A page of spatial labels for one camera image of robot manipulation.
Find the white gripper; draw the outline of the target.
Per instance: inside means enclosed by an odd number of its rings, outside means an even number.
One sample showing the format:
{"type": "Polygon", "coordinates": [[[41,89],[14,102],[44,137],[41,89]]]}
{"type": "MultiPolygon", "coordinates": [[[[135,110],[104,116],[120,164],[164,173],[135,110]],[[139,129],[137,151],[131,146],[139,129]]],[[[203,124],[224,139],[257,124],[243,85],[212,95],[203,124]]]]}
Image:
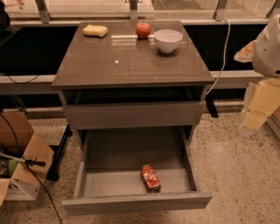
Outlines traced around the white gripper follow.
{"type": "Polygon", "coordinates": [[[234,56],[241,63],[252,61],[253,69],[263,76],[276,77],[249,83],[238,131],[255,134],[280,106],[280,14],[276,14],[257,36],[234,56]]]}

